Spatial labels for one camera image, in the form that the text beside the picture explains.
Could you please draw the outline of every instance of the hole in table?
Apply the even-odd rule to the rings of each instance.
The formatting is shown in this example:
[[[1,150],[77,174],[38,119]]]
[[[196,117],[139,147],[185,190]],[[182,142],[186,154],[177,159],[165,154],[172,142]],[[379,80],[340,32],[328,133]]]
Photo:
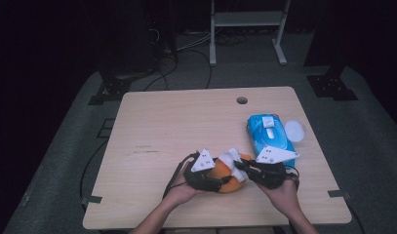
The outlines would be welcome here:
[[[247,102],[249,102],[249,101],[247,100],[246,97],[238,97],[238,98],[237,98],[237,102],[238,102],[239,104],[247,104]]]

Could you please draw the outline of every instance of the table top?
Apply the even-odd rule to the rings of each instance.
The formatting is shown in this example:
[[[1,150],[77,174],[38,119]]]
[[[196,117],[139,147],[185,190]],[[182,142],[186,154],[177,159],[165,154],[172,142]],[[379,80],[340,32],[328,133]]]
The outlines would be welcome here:
[[[246,104],[237,102],[246,98]],[[196,150],[213,157],[237,148],[254,157],[246,132],[253,114],[275,113],[283,124],[298,120],[305,138],[294,143],[300,157],[298,198],[314,224],[347,223],[341,197],[296,92],[291,87],[127,93],[122,99],[83,225],[87,229],[134,228],[161,201],[178,163]],[[165,228],[288,224],[251,181],[228,194],[208,192],[176,208]]]

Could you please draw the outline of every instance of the dark background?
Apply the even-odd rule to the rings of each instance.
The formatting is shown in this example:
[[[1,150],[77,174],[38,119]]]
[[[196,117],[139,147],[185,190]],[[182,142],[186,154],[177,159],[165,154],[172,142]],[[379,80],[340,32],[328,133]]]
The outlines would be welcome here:
[[[137,32],[143,32],[144,39],[147,28],[156,27],[153,1],[120,3],[134,11],[129,16],[144,13],[144,18],[128,17],[125,27],[117,23],[121,19],[115,18],[116,8],[109,6],[107,11],[100,0],[0,0],[0,232],[99,61],[118,57],[128,66],[149,67],[156,59],[146,48],[149,42],[141,43],[148,54],[131,51],[131,45],[139,43],[134,39]],[[209,29],[209,0],[172,3],[175,17],[166,20],[175,23],[176,32]],[[237,10],[280,4],[252,0]],[[220,8],[228,5],[229,1],[218,1]],[[328,65],[342,58],[365,77],[397,123],[397,1],[294,0],[286,30],[312,29],[317,30],[306,65]]]

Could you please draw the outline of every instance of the gray carpet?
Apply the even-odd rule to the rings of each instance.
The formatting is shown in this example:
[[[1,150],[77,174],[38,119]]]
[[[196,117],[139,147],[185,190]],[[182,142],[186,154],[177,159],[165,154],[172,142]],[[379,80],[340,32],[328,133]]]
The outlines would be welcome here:
[[[369,90],[366,81],[346,67],[341,79],[359,100],[317,98],[306,76],[323,74],[328,67],[303,67],[312,34],[285,34],[281,66],[271,45],[273,35],[248,36],[247,41],[217,47],[218,65],[212,68],[210,89],[291,86],[309,119],[340,189],[353,199],[348,204],[366,233],[397,233],[397,126]],[[182,46],[196,40],[180,36]],[[208,55],[208,46],[193,50]],[[164,59],[162,72],[175,63]],[[131,92],[143,91],[155,78],[137,80]],[[177,69],[167,76],[169,90],[204,89],[210,77],[205,58],[194,52],[179,54]],[[101,84],[98,73],[88,77],[64,118],[40,168],[5,233],[98,233],[82,226],[84,211],[79,187],[85,166],[105,138],[98,137],[105,119],[115,118],[119,101],[88,105]],[[148,90],[165,90],[158,80]],[[83,194],[91,194],[104,152],[94,155],[82,181]],[[345,225],[318,225],[321,233],[361,233],[358,221]],[[286,233],[291,233],[284,226]]]

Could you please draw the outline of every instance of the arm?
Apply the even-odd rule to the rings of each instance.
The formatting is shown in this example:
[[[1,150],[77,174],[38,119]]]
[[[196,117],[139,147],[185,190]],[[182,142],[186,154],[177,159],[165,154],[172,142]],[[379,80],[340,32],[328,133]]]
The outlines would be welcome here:
[[[168,215],[177,206],[191,200],[201,191],[195,190],[185,183],[183,172],[186,166],[179,172],[178,177],[174,181],[172,189],[162,202],[131,232],[131,234],[156,234],[162,228]]]
[[[273,206],[285,215],[298,234],[318,234],[319,232],[307,219],[298,203],[297,189],[292,179],[286,179],[282,186],[268,189],[258,184]]]

